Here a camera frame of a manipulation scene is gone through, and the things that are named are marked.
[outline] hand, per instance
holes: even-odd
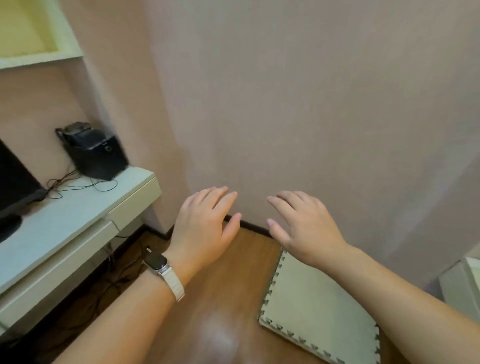
[[[267,201],[290,226],[290,234],[268,219],[270,234],[299,261],[320,270],[328,270],[349,245],[335,221],[318,198],[301,191],[282,191]]]
[[[182,283],[217,260],[240,229],[241,214],[232,216],[222,229],[223,219],[237,199],[237,193],[224,193],[228,187],[211,187],[188,197],[180,208],[170,247],[164,256]]]

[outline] monitor base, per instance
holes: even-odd
[[[0,218],[0,243],[7,240],[22,224],[22,217],[19,215],[9,215],[6,218]]]

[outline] watch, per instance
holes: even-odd
[[[167,258],[162,254],[154,253],[150,248],[147,248],[147,253],[144,257],[144,264],[153,274],[160,276],[170,287],[177,302],[183,298],[185,290]]]

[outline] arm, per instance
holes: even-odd
[[[348,245],[317,198],[282,191],[267,200],[290,226],[288,234],[269,219],[270,234],[298,260],[336,280],[410,362],[479,362],[480,325]]]
[[[175,222],[170,247],[164,252],[185,286],[203,267],[219,258],[240,228],[235,214],[222,222],[237,198],[210,188],[186,199]],[[143,362],[175,297],[160,277],[144,272],[55,361],[56,364]]]

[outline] computer monitor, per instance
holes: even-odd
[[[47,191],[21,161],[0,140],[0,242],[12,235],[22,223],[23,208],[41,201]]]

